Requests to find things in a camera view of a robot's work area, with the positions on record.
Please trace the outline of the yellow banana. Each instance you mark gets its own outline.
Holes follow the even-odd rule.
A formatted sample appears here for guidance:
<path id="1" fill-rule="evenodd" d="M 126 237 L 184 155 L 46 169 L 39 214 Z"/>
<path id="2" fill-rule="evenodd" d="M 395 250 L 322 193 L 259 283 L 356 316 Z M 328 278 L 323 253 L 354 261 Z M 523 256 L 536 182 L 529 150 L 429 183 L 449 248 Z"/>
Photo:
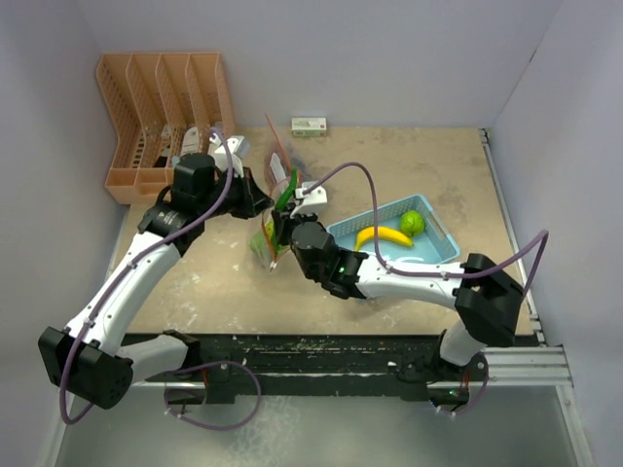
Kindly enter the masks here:
<path id="1" fill-rule="evenodd" d="M 354 250 L 359 251 L 362 246 L 375 239 L 385 240 L 403 247 L 412 247 L 414 241 L 404 233 L 386 226 L 367 227 L 359 231 L 355 237 Z"/>

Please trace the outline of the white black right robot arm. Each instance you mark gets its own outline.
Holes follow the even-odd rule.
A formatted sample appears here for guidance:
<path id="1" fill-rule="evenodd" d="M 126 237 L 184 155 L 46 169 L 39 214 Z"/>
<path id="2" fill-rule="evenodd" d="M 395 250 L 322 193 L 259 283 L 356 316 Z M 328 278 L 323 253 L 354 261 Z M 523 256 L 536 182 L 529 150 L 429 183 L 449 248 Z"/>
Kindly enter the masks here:
<path id="1" fill-rule="evenodd" d="M 523 287 L 489 257 L 470 254 L 463 263 L 411 264 L 405 275 L 377 254 L 339 246 L 317 216 L 272 213 L 275 241 L 293 252 L 304 276 L 342 300 L 400 298 L 439 305 L 458 314 L 442 332 L 429 366 L 455 380 L 487 347 L 511 347 Z"/>

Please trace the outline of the clear zip top bag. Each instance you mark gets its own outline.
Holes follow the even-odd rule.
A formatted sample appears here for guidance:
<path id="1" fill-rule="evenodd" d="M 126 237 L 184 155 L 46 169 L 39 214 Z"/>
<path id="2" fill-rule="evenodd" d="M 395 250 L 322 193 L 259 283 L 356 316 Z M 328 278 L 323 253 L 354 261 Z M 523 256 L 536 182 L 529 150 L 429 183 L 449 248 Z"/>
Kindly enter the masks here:
<path id="1" fill-rule="evenodd" d="M 285 146 L 287 143 L 292 143 L 294 146 L 295 144 L 288 129 L 283 130 L 281 127 L 275 126 L 268 114 L 265 114 L 265 118 L 271 131 L 272 142 L 267 155 L 264 157 L 264 180 L 267 188 L 271 191 L 276 183 L 288 177 L 291 169 L 294 168 L 288 159 Z M 312 180 L 311 174 L 309 179 L 304 179 L 299 172 L 298 174 L 299 185 Z"/>
<path id="2" fill-rule="evenodd" d="M 270 197 L 274 201 L 275 206 L 276 195 L 274 194 L 273 189 L 274 188 L 272 188 L 270 191 Z M 289 251 L 289 248 L 287 246 L 280 246 L 275 242 L 275 228 L 272 218 L 272 210 L 274 209 L 274 206 L 262 213 L 260 219 L 260 228 L 257 230 L 261 230 L 264 233 L 266 239 L 271 242 L 273 258 L 270 261 L 267 261 L 260 259 L 257 255 L 253 253 L 259 264 L 268 272 L 272 272 L 273 270 L 275 270 L 279 263 L 279 260 Z"/>

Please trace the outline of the green custard apple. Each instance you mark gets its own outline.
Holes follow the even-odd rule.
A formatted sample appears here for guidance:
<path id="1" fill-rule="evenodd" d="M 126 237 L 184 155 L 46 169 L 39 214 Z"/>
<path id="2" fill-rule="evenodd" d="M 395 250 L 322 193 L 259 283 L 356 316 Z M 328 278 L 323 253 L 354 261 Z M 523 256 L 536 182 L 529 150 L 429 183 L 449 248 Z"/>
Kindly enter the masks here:
<path id="1" fill-rule="evenodd" d="M 273 258 L 271 242 L 266 239 L 261 230 L 252 235 L 249 239 L 248 245 L 251 252 L 257 255 L 260 259 L 270 261 Z"/>
<path id="2" fill-rule="evenodd" d="M 418 236 L 425 230 L 425 220 L 416 210 L 406 211 L 400 218 L 399 230 L 409 237 Z"/>

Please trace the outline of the light blue plastic basket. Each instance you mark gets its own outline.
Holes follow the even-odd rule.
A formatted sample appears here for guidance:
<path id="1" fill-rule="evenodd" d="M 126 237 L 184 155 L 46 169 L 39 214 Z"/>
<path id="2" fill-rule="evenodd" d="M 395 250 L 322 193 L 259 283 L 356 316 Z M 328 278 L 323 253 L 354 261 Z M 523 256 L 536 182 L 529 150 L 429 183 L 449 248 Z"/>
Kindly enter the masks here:
<path id="1" fill-rule="evenodd" d="M 423 195 L 412 195 L 337 222 L 327 228 L 340 247 L 388 262 L 444 264 L 458 259 L 457 242 Z"/>

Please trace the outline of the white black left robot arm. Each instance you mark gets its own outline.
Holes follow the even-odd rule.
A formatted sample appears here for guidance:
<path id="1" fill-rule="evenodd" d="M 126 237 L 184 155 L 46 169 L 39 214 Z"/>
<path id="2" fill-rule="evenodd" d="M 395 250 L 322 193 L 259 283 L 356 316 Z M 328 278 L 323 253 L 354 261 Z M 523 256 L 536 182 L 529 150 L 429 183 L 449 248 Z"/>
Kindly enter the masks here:
<path id="1" fill-rule="evenodd" d="M 144 214 L 128 252 L 102 288 L 61 330 L 47 328 L 38 347 L 59 402 L 72 393 L 110 409 L 134 382 L 169 372 L 179 381 L 197 376 L 198 340 L 164 331 L 139 344 L 122 342 L 152 290 L 204 232 L 207 219 L 258 216 L 272 199 L 237 155 L 187 154 Z"/>

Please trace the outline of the green chili pepper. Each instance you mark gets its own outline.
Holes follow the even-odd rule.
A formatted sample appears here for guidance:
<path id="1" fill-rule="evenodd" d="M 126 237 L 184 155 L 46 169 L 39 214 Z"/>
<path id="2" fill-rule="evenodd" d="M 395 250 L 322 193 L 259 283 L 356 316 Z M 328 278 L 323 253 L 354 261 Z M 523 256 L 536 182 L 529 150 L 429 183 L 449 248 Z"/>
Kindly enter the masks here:
<path id="1" fill-rule="evenodd" d="M 289 200 L 293 197 L 299 183 L 299 174 L 296 168 L 292 168 L 290 175 L 279 181 L 274 186 L 273 192 L 276 195 L 274 209 L 282 211 Z"/>

